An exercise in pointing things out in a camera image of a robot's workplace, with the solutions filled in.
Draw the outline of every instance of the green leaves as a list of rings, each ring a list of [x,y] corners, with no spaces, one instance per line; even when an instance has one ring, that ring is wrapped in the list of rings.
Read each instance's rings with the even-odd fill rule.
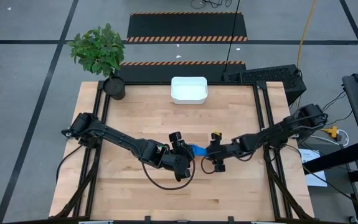
[[[79,41],[80,40],[80,34],[77,34],[74,38],[75,41]]]
[[[97,71],[99,71],[99,70],[101,70],[101,66],[100,66],[98,63],[94,63],[94,64],[92,65],[92,71],[93,71],[93,72],[97,72]]]
[[[75,42],[72,42],[72,41],[68,41],[67,44],[68,44],[68,46],[70,46],[70,47],[75,47],[75,46],[76,46],[76,43],[75,43]]]
[[[85,71],[97,75],[113,75],[115,70],[120,70],[119,65],[125,58],[121,37],[112,30],[111,24],[105,24],[104,29],[100,26],[91,29],[82,38],[77,34],[67,45],[72,47],[70,55],[73,61],[76,63],[78,58]]]

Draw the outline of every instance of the yellow cable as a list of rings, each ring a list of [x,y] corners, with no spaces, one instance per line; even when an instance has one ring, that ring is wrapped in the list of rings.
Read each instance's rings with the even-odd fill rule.
[[[316,7],[316,2],[317,2],[317,0],[313,1],[313,5],[311,6],[310,13],[309,13],[308,21],[306,22],[306,26],[304,27],[301,43],[299,44],[298,60],[296,61],[297,68],[299,68],[299,65],[301,63],[301,52],[302,52],[303,41],[304,41],[304,38],[306,37],[306,33],[308,32],[309,23],[311,20],[311,16],[313,15],[314,8]],[[299,100],[296,100],[296,106],[299,108]]]

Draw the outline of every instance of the black pot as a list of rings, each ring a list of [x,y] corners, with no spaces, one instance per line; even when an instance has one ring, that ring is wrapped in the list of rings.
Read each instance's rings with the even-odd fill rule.
[[[122,100],[125,95],[125,82],[120,77],[107,78],[103,84],[104,92],[114,100]]]

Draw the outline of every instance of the white paper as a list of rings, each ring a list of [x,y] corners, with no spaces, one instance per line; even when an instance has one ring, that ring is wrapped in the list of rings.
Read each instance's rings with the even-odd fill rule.
[[[318,154],[317,152],[310,150],[310,149],[299,149],[299,152],[301,153],[301,157],[302,157],[302,163],[308,162],[310,160],[313,159],[317,159],[320,157],[320,154]],[[324,171],[320,171],[316,174],[318,177],[320,177],[323,180],[326,180],[326,175],[324,173]],[[306,183],[308,184],[308,186],[315,186],[315,187],[327,187],[327,183],[325,183],[322,180],[319,180],[317,177],[308,174],[306,175]]]

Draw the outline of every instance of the potted plant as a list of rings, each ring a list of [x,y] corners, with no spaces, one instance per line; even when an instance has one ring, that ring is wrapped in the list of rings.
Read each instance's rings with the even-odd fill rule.
[[[115,100],[125,97],[125,82],[115,76],[115,71],[120,70],[119,64],[123,61],[123,49],[119,33],[111,30],[111,25],[106,24],[105,29],[100,26],[89,30],[80,37],[77,34],[73,41],[67,42],[72,47],[71,57],[76,63],[83,66],[85,71],[103,74],[107,79],[104,81],[105,93]]]

